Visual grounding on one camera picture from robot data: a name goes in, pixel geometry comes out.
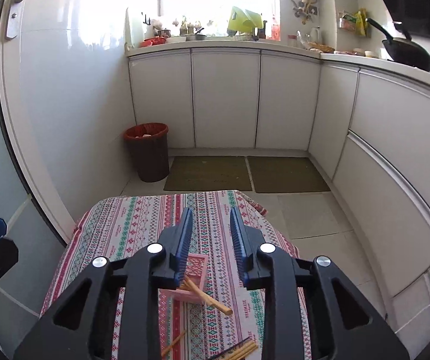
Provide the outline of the brown floor mat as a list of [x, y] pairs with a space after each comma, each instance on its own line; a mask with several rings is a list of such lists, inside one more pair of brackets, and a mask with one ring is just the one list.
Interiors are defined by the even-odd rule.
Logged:
[[252, 191], [244, 157], [177, 156], [166, 179], [164, 191]]
[[328, 192], [329, 186], [309, 158], [248, 157], [258, 194]]

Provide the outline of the green plastic container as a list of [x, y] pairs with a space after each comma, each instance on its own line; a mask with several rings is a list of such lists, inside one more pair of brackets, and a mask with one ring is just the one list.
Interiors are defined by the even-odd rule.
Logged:
[[256, 34], [259, 29], [264, 29], [261, 14], [232, 7], [227, 27], [227, 33], [230, 36], [234, 36], [237, 33]]

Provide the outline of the lone bamboo chopstick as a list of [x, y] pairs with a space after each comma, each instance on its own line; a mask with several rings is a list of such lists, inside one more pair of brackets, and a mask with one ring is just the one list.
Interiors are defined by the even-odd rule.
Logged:
[[182, 331], [176, 338], [174, 338], [172, 340], [172, 342], [166, 346], [162, 351], [161, 351], [161, 357], [164, 358], [172, 349], [175, 345], [177, 345], [177, 343], [180, 341], [180, 339], [183, 338], [183, 336], [185, 336], [186, 331]]

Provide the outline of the black wok pan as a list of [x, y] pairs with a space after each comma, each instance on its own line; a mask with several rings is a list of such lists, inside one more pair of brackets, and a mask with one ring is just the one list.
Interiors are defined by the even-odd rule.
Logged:
[[430, 72], [430, 53], [418, 43], [412, 41], [411, 34], [402, 26], [404, 37], [393, 37], [386, 29], [372, 18], [366, 18], [365, 22], [385, 35], [382, 41], [383, 47], [396, 63], [418, 68]]

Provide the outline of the red-lined dark trash bin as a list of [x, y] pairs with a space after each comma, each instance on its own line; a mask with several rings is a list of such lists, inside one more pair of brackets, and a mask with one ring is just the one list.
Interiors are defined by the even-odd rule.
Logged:
[[123, 138], [140, 180], [153, 183], [168, 176], [168, 126], [166, 124], [138, 124], [128, 128]]

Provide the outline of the patterned tablecloth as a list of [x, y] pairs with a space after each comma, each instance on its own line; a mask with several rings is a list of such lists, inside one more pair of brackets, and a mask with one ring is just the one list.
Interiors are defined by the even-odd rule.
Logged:
[[190, 251], [208, 256], [205, 292], [233, 310], [231, 316], [204, 304], [179, 302], [159, 294], [160, 346], [181, 332], [185, 336], [168, 359], [207, 359], [250, 337], [264, 337], [264, 291], [248, 291], [239, 280], [230, 233], [230, 211], [239, 208], [245, 225], [258, 228], [264, 239], [297, 257], [298, 250], [265, 218], [266, 210], [237, 190], [143, 197], [109, 197], [96, 203], [78, 221], [73, 238], [56, 268], [42, 309], [65, 290], [98, 256], [111, 261], [132, 256], [158, 240], [164, 228], [178, 223], [183, 210], [193, 211]]

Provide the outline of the right brown floor mat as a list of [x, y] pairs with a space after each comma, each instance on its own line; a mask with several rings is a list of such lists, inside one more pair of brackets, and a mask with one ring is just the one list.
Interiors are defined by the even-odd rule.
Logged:
[[248, 157], [258, 194], [328, 192], [329, 186], [309, 158]]

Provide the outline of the black thin chopstick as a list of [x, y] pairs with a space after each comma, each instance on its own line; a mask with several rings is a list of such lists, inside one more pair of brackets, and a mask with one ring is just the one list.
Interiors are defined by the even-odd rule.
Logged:
[[217, 354], [210, 356], [210, 358], [208, 358], [208, 360], [222, 359], [225, 355], [231, 354], [234, 351], [241, 349], [244, 345], [250, 344], [251, 342], [252, 342], [252, 339], [250, 339], [250, 337], [247, 337], [247, 338], [243, 339], [242, 341], [238, 342], [237, 344], [232, 345], [231, 347], [229, 347], [227, 349], [224, 349], [220, 353], [217, 353]]

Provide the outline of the left brown floor mat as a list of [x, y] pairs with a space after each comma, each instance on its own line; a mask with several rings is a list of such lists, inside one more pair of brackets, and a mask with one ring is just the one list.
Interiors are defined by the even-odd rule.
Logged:
[[164, 191], [252, 191], [244, 157], [177, 156], [166, 179]]

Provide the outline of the pink perforated utensil basket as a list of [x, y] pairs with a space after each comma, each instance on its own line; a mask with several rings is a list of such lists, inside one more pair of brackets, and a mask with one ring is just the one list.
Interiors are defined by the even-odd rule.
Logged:
[[[190, 253], [185, 267], [185, 276], [190, 279], [200, 290], [204, 291], [208, 270], [208, 256]], [[161, 289], [163, 295], [185, 303], [201, 304], [201, 298], [191, 290], [189, 286], [180, 284], [176, 290]]]

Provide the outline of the bamboo chopstick in basket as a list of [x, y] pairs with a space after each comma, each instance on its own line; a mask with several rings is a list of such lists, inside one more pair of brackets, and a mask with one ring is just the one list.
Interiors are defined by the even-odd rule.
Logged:
[[213, 297], [209, 296], [208, 294], [206, 294], [189, 277], [186, 276], [184, 278], [183, 282], [184, 282], [184, 284], [185, 284], [186, 287], [188, 287], [193, 293], [195, 293], [196, 296], [198, 298], [200, 298], [208, 306], [212, 306], [212, 307], [216, 308], [217, 310], [219, 310], [221, 313], [223, 313], [225, 315], [228, 315], [228, 316], [230, 316], [230, 315], [233, 314], [233, 310], [231, 308], [229, 308], [228, 306], [220, 303], [215, 298], [213, 298]]

